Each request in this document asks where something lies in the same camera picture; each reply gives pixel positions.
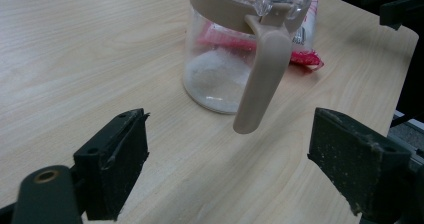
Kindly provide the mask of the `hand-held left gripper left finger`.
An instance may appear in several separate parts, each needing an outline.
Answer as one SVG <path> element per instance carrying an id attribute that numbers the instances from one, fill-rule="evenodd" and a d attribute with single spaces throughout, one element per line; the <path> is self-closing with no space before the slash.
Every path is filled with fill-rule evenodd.
<path id="1" fill-rule="evenodd" d="M 74 155 L 82 181 L 83 209 L 90 221 L 116 220 L 149 155 L 142 108 L 114 117 Z"/>

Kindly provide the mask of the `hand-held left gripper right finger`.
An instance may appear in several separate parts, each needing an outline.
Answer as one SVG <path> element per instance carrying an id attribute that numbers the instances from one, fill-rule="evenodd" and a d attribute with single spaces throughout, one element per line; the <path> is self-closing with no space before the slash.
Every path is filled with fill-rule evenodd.
<path id="1" fill-rule="evenodd" d="M 308 158 L 346 198 L 354 214 L 399 216 L 411 152 L 338 111 L 317 108 Z"/>

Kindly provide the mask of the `red and white plastic bag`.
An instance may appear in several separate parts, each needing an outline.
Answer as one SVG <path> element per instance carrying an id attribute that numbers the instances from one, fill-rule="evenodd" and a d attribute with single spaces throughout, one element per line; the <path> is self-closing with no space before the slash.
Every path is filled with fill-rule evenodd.
<path id="1" fill-rule="evenodd" d="M 318 0 L 311 0 L 304 20 L 293 38 L 293 51 L 290 63 L 316 71 L 324 66 L 321 58 L 313 48 L 315 37 Z"/>

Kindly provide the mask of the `clear jar with beige lid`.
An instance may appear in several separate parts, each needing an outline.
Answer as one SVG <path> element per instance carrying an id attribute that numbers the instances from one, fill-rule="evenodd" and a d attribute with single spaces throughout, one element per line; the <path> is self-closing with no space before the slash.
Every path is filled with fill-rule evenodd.
<path id="1" fill-rule="evenodd" d="M 311 0 L 189 0 L 183 84 L 210 110 L 256 130 L 290 63 Z"/>

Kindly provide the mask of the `black stand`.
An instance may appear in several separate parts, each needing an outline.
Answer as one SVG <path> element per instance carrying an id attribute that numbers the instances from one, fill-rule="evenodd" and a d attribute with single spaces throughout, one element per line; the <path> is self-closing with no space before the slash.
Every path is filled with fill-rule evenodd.
<path id="1" fill-rule="evenodd" d="M 404 22 L 424 19 L 424 0 L 360 0 L 362 5 L 379 4 L 380 24 L 399 29 Z"/>

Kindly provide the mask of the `metal floor rail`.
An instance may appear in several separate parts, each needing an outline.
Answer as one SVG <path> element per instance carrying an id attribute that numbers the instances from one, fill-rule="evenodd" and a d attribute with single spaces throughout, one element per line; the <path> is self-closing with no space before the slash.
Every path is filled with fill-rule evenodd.
<path id="1" fill-rule="evenodd" d="M 388 136 L 407 144 L 424 159 L 424 122 L 396 111 Z"/>

